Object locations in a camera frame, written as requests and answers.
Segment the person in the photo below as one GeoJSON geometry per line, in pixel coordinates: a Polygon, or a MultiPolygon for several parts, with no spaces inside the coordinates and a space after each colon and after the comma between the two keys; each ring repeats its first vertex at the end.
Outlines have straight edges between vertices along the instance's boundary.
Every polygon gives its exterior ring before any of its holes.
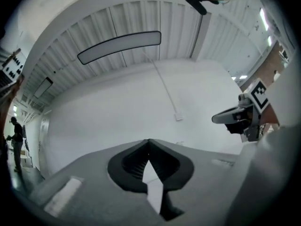
{"type": "Polygon", "coordinates": [[[23,130],[22,126],[17,122],[16,117],[12,117],[10,119],[10,123],[15,126],[14,135],[8,136],[7,140],[12,140],[12,146],[14,148],[14,158],[16,167],[14,169],[15,172],[21,173],[21,148],[23,145],[23,130]]]}
{"type": "Polygon", "coordinates": [[[279,78],[280,74],[277,70],[274,71],[274,82],[279,78]]]}

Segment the light fixture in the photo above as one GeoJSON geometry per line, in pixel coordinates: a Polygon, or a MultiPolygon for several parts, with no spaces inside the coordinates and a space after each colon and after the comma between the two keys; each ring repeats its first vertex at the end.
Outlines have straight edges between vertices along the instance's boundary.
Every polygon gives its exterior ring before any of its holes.
{"type": "Polygon", "coordinates": [[[77,55],[83,65],[101,57],[124,50],[161,44],[161,32],[149,31],[127,34],[96,44],[77,55]]]}
{"type": "Polygon", "coordinates": [[[52,80],[48,77],[40,84],[36,92],[34,93],[34,96],[36,98],[39,98],[51,85],[53,84],[52,80]]]}
{"type": "Polygon", "coordinates": [[[271,36],[268,37],[268,43],[269,43],[269,46],[272,45],[272,38],[271,38],[271,36]]]}
{"type": "Polygon", "coordinates": [[[265,27],[265,30],[267,31],[269,29],[269,25],[267,23],[267,20],[265,19],[265,14],[264,14],[264,11],[263,9],[260,9],[260,17],[263,21],[263,24],[264,24],[264,27],[265,27]]]}

